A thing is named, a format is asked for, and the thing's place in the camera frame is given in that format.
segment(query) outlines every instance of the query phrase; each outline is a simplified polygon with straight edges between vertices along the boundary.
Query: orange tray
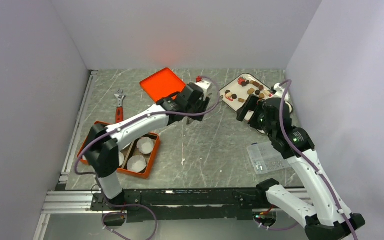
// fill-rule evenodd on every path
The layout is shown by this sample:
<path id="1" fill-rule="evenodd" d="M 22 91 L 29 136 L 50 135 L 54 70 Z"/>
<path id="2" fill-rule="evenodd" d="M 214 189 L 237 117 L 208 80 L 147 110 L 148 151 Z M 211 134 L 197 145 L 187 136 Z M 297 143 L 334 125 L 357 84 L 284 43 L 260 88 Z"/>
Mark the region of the orange tray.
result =
<path id="1" fill-rule="evenodd" d="M 172 93 L 181 92 L 186 86 L 168 67 L 147 77 L 139 84 L 155 103 Z"/>
<path id="2" fill-rule="evenodd" d="M 110 125 L 110 123 L 103 122 L 103 121 L 96 121 L 94 124 Z M 136 139 L 135 141 L 133 141 L 130 144 L 129 147 L 127 147 L 125 150 L 122 150 L 122 153 L 125 155 L 125 158 L 124 158 L 125 160 L 124 160 L 123 165 L 117 169 L 117 172 L 127 174 L 127 175 L 130 175 L 133 177 L 142 178 L 142 179 L 147 179 L 150 176 L 151 169 L 154 165 L 155 157 L 157 156 L 158 148 L 160 147 L 160 136 L 156 133 L 149 132 L 149 133 L 145 134 L 144 137 L 149 137 L 154 142 L 154 147 L 153 147 L 151 154 L 150 155 L 142 154 L 145 157 L 146 162 L 147 162 L 147 166 L 146 166 L 145 170 L 142 172 L 134 172 L 134 171 L 127 170 L 127 167 L 126 167 L 127 162 L 129 161 L 129 159 L 132 156 L 141 154 L 141 153 L 138 153 L 139 151 L 136 149 L 136 143 L 139 140 L 139 139 Z M 82 152 L 83 148 L 85 147 L 85 143 L 86 143 L 86 139 L 84 140 L 83 145 L 81 146 L 80 150 L 78 151 L 77 157 L 80 155 L 80 152 Z M 85 164 L 85 165 L 89 165 L 88 161 L 84 160 L 83 158 L 80 159 L 80 162 Z"/>

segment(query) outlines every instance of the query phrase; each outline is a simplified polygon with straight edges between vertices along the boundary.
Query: metal frame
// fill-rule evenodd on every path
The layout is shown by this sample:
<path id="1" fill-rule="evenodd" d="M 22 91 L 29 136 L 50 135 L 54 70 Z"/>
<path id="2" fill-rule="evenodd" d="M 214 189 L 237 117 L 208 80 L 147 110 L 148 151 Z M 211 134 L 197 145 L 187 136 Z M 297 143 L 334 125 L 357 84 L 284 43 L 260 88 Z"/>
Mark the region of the metal frame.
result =
<path id="1" fill-rule="evenodd" d="M 64 165 L 62 166 L 61 176 L 62 175 L 65 175 L 65 176 L 69 175 L 69 173 L 72 169 L 72 166 L 73 166 L 74 158 L 77 155 L 76 146 L 78 145 L 78 143 L 80 141 L 80 134 L 81 134 L 82 128 L 83 128 L 83 122 L 85 121 L 86 110 L 88 108 L 89 101 L 90 101 L 91 96 L 92 96 L 92 92 L 94 91 L 94 86 L 95 86 L 97 74 L 98 74 L 97 70 L 92 70 L 90 72 L 89 81 L 87 82 L 86 90 L 85 90 L 84 96 L 83 96 L 83 100 L 81 101 L 80 109 L 79 109 L 78 114 L 77 114 L 77 119 L 76 119 L 75 126 L 74 126 L 74 132 L 73 132 L 72 137 L 71 137 L 71 141 L 70 141 L 70 145 L 68 147 L 67 155 L 65 157 Z"/>
<path id="2" fill-rule="evenodd" d="M 64 164 L 62 166 L 61 175 L 59 178 L 58 186 L 64 185 L 67 183 L 71 168 L 73 166 L 74 159 L 76 157 L 76 146 L 80 141 L 80 133 L 82 131 L 86 110 L 91 98 L 95 81 L 97 79 L 97 70 L 92 70 L 90 72 L 90 77 L 86 86 L 85 94 L 80 105 L 79 112 L 77 114 L 76 123 L 74 126 L 74 131 L 71 137 L 70 145 L 65 157 Z M 288 188 L 291 194 L 297 198 L 303 200 L 308 204 L 312 204 L 310 196 L 307 193 L 305 188 Z M 40 214 L 40 218 L 36 227 L 34 234 L 34 240 L 43 240 L 48 228 L 48 223 L 52 215 L 60 214 L 105 214 L 113 211 L 92 211 L 91 205 L 93 203 L 93 194 L 101 193 L 100 191 L 49 191 L 46 195 L 43 208 Z M 165 205 L 165 207 L 177 208 L 178 205 Z M 252 209 L 253 212 L 263 212 L 267 209 L 258 208 Z"/>

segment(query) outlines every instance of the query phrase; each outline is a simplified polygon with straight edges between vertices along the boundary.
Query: tray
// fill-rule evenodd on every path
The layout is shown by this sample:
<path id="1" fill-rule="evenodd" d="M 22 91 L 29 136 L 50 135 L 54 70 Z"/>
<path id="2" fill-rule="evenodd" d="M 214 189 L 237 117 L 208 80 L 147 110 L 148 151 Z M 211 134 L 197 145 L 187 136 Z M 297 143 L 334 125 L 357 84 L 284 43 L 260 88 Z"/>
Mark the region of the tray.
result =
<path id="1" fill-rule="evenodd" d="M 155 103 L 172 93 L 181 92 L 186 86 L 168 67 L 145 78 L 139 84 Z"/>
<path id="2" fill-rule="evenodd" d="M 239 102 L 238 99 L 242 98 L 246 101 L 248 99 L 248 96 L 249 96 L 247 91 L 250 88 L 258 90 L 258 88 L 252 84 L 248 84 L 246 86 L 241 86 L 240 82 L 242 82 L 242 81 L 257 82 L 258 84 L 260 84 L 264 87 L 263 91 L 261 91 L 264 94 L 264 99 L 268 99 L 268 98 L 273 97 L 273 94 L 272 94 L 272 92 L 268 86 L 263 84 L 261 81 L 259 81 L 257 78 L 255 78 L 253 75 L 251 75 L 249 73 L 243 73 L 240 76 L 238 76 L 237 78 L 235 78 L 235 80 L 231 81 L 226 86 L 224 86 L 219 92 L 220 96 L 222 97 L 223 102 L 225 102 L 233 111 L 235 111 L 235 112 L 238 111 L 238 109 L 240 109 L 244 105 L 244 102 Z M 236 94 L 237 99 L 226 98 L 226 94 L 225 94 L 226 90 L 229 90 L 232 93 Z M 245 116 L 245 121 L 248 122 L 250 120 L 251 116 L 253 115 L 253 113 L 254 113 L 253 111 L 249 111 Z M 257 131 L 259 133 L 264 134 L 264 131 L 261 131 L 261 130 L 257 130 Z"/>
<path id="3" fill-rule="evenodd" d="M 110 123 L 103 122 L 103 121 L 96 121 L 94 124 L 103 124 L 103 125 L 110 125 Z M 145 134 L 143 137 L 148 137 L 152 139 L 154 143 L 154 147 L 152 149 L 151 154 L 144 155 L 139 152 L 138 148 L 136 147 L 136 143 L 138 142 L 139 139 L 136 139 L 133 141 L 129 147 L 126 147 L 125 149 L 121 150 L 121 153 L 124 155 L 124 162 L 120 165 L 119 168 L 117 168 L 117 172 L 127 174 L 130 176 L 142 178 L 142 179 L 147 179 L 150 174 L 151 174 L 151 169 L 154 165 L 154 160 L 155 157 L 157 156 L 157 151 L 158 148 L 160 147 L 160 136 L 156 133 L 149 132 Z M 86 139 L 84 140 L 80 150 L 77 153 L 77 157 L 79 156 L 80 152 L 82 152 L 83 148 L 85 147 Z M 134 171 L 129 171 L 127 170 L 127 162 L 132 156 L 135 155 L 143 155 L 146 159 L 146 168 L 143 172 L 134 172 Z M 80 158 L 80 162 L 85 165 L 89 165 L 88 161 L 86 159 Z"/>
<path id="4" fill-rule="evenodd" d="M 255 173 L 258 175 L 291 167 L 270 142 L 253 144 L 246 150 Z"/>
<path id="5" fill-rule="evenodd" d="M 139 141 L 139 139 L 136 139 L 135 141 L 133 141 L 131 143 L 127 155 L 124 155 L 125 156 L 124 163 L 121 167 L 119 167 L 117 169 L 117 172 L 122 173 L 122 174 L 127 174 L 130 176 L 134 176 L 134 177 L 138 177 L 138 178 L 142 178 L 142 179 L 147 179 L 150 176 L 151 169 L 154 165 L 155 157 L 157 156 L 157 150 L 160 147 L 160 136 L 158 136 L 158 134 L 156 134 L 156 133 L 150 132 L 150 133 L 145 134 L 143 137 L 148 137 L 153 141 L 154 146 L 153 146 L 153 150 L 152 150 L 151 154 L 148 154 L 148 155 L 142 154 L 138 150 L 138 148 L 136 147 L 136 144 Z M 145 157 L 147 165 L 146 165 L 145 170 L 142 172 L 134 172 L 134 171 L 127 170 L 127 162 L 129 161 L 129 159 L 131 157 L 136 156 L 136 155 L 142 155 Z"/>

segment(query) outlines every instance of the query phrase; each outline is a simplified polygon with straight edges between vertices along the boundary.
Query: clear plastic container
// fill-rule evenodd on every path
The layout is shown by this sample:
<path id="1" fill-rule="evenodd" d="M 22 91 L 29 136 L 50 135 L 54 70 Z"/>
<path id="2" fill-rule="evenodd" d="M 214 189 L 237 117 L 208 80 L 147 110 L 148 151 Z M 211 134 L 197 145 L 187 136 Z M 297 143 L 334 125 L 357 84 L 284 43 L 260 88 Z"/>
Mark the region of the clear plastic container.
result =
<path id="1" fill-rule="evenodd" d="M 253 144 L 248 146 L 246 150 L 248 150 L 249 160 L 255 173 L 258 175 L 291 167 L 282 155 L 273 148 L 271 142 Z"/>

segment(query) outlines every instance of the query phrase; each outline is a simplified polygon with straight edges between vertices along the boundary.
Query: wrench with red handle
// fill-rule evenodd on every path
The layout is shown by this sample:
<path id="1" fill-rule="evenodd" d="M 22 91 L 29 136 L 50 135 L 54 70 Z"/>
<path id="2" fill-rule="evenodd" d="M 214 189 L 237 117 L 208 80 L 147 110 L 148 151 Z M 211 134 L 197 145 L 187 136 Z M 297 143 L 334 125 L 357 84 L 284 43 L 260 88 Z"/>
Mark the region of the wrench with red handle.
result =
<path id="1" fill-rule="evenodd" d="M 126 95 L 123 94 L 123 90 L 118 89 L 116 93 L 114 93 L 115 98 L 117 98 L 117 109 L 115 110 L 115 123 L 118 124 L 120 122 L 123 122 L 124 116 L 123 116 L 123 100 L 125 99 Z"/>

